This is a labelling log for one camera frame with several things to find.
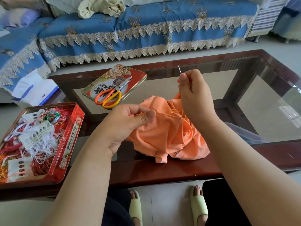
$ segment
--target hand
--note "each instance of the hand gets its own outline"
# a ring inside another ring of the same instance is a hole
[[[131,114],[139,114],[141,112],[144,113],[141,116],[130,117]],[[114,154],[121,142],[134,129],[151,122],[155,116],[155,110],[150,110],[144,106],[132,104],[115,106],[93,131],[89,141],[99,142],[99,144],[109,148]]]
[[[209,86],[199,70],[181,73],[178,83],[183,110],[195,126],[217,118]]]

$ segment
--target pants leg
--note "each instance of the pants leg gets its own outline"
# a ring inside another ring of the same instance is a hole
[[[206,225],[251,225],[225,179],[204,182],[203,195],[208,208]]]
[[[108,190],[101,226],[133,226],[129,209],[131,195],[128,189]]]

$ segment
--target sofa leg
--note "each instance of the sofa leg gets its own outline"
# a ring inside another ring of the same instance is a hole
[[[254,43],[257,43],[259,40],[260,35],[256,36],[255,39],[253,40]]]

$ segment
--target purple pillow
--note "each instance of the purple pillow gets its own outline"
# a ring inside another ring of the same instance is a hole
[[[26,8],[17,8],[7,11],[0,19],[3,27],[27,27],[35,19],[41,16],[41,12]]]

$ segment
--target person's right hand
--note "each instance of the person's right hand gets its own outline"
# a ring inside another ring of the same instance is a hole
[[[195,126],[218,119],[209,86],[199,70],[181,73],[178,83],[183,110]]]

